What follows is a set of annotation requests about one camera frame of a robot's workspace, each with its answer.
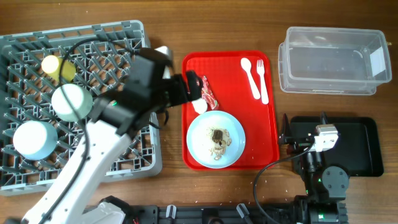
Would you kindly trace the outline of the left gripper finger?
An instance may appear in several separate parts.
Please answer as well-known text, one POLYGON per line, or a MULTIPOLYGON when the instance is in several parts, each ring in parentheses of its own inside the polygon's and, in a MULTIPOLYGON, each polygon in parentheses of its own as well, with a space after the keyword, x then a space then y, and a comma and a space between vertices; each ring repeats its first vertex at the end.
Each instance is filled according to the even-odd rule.
POLYGON ((193 70, 186 71, 186 78, 189 88, 189 101, 198 100, 202 96, 202 79, 193 70))
POLYGON ((168 123, 169 121, 169 112, 167 111, 166 108, 161 108, 156 111, 156 114, 163 114, 164 115, 164 126, 168 123))

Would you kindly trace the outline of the red snack wrapper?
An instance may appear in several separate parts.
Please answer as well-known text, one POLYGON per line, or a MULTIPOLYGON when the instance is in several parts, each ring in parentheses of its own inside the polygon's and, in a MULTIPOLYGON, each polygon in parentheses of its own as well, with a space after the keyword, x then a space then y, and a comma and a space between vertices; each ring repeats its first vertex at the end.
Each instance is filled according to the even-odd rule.
POLYGON ((216 100, 208 82, 206 76, 202 76, 202 89, 201 89, 201 97, 207 102, 210 106, 211 110, 217 110, 219 108, 219 103, 216 100))

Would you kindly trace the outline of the white napkin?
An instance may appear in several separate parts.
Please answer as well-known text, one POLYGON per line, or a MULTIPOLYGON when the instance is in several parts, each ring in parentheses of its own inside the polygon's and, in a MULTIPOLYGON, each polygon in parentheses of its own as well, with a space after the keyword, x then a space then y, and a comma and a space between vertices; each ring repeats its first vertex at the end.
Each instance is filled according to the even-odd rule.
POLYGON ((192 101, 192 105, 193 105, 193 109, 198 114, 203 114, 208 109, 208 104, 203 98, 200 98, 200 99, 197 99, 195 101, 192 101))

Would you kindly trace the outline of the white plastic spoon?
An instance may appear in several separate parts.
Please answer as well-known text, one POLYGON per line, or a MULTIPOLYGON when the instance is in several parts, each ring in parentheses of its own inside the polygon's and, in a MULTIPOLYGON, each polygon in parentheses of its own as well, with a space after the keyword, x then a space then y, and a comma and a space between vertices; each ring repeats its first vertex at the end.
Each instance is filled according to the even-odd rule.
POLYGON ((255 81, 254 81, 254 79, 252 77, 252 74, 251 74, 251 62, 250 62, 250 60, 248 58, 243 57, 241 59, 241 67, 246 72, 246 74, 248 76, 249 85, 250 85, 251 92, 252 92, 252 95, 253 95, 254 99, 255 100, 259 100, 261 98, 261 94, 260 94, 260 92, 259 92, 259 90, 258 90, 258 88, 257 88, 257 86, 255 84, 255 81))

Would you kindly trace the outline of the light blue plate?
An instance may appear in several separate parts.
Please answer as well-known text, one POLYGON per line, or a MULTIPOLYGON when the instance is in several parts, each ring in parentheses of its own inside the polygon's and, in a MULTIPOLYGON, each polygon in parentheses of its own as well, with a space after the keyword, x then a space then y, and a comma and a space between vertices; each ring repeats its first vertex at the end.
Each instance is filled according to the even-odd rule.
POLYGON ((186 144, 190 155, 200 165, 210 169, 232 166, 242 156, 246 146, 246 134, 241 123, 224 111, 208 111, 197 116, 188 127, 186 144), (225 154, 218 161, 210 155, 211 129, 227 129, 232 139, 225 154))

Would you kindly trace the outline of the white plastic fork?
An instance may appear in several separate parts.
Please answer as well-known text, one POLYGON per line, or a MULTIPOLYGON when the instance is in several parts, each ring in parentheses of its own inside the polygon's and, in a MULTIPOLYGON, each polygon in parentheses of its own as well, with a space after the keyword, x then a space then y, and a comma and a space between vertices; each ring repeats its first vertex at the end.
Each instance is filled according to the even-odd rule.
POLYGON ((265 66, 263 60, 259 59, 256 64, 256 71, 260 77, 260 85, 261 85, 261 101, 264 105, 269 104, 269 97, 266 88, 266 81, 265 81, 265 66))

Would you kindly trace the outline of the mint green bowl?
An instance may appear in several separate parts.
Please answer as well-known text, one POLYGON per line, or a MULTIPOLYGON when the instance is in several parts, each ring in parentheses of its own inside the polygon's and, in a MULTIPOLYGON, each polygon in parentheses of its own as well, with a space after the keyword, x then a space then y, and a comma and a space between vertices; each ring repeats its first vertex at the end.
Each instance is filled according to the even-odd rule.
POLYGON ((93 97, 88 90, 71 83, 63 85, 55 90, 51 98, 53 110, 61 120, 78 121, 67 98, 80 119, 85 118, 93 107, 93 97))

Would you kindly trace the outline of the yellow plastic cup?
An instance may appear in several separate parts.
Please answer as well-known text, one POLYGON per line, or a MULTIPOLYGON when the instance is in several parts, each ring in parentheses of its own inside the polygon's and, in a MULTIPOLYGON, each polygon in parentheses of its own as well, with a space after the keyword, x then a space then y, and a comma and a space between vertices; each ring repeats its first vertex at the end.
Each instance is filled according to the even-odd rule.
MULTIPOLYGON (((59 82, 59 71, 62 63, 62 58, 56 57, 54 55, 46 56, 42 63, 42 70, 53 78, 56 82, 59 82)), ((63 70, 61 77, 67 82, 72 82, 75 77, 76 67, 70 61, 66 60, 63 64, 63 70)))

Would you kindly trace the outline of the light blue bowl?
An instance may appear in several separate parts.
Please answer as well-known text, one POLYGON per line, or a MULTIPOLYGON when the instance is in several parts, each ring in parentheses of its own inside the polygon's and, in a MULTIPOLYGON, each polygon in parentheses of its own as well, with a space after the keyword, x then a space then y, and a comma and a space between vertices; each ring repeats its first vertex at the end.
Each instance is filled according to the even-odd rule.
POLYGON ((16 151, 28 160, 38 161, 48 157, 56 148, 56 129, 43 121, 27 121, 13 135, 16 151))

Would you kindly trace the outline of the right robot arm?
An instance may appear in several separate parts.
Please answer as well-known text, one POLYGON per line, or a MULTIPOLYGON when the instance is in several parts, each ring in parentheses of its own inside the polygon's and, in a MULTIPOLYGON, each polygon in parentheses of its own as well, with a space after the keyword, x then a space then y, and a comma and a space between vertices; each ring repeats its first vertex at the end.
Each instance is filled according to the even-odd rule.
POLYGON ((337 128, 327 121, 325 113, 315 132, 301 138, 292 134, 289 119, 283 115, 278 143, 288 146, 287 154, 301 168, 306 189, 305 195, 294 198, 289 223, 348 223, 346 205, 342 203, 349 187, 348 174, 338 166, 327 166, 322 159, 338 138, 337 128))

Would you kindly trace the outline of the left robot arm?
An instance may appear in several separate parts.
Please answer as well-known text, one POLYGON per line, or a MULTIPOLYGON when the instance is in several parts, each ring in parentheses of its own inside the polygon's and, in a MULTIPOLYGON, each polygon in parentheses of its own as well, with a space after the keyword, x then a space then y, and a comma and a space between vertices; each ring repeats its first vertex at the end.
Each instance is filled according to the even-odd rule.
POLYGON ((166 54, 142 48, 131 64, 122 90, 108 90, 94 103, 75 152, 45 195, 24 215, 22 223, 127 223, 131 209, 108 197, 86 211, 111 164, 149 125, 154 112, 201 98, 195 72, 164 78, 173 63, 166 54))

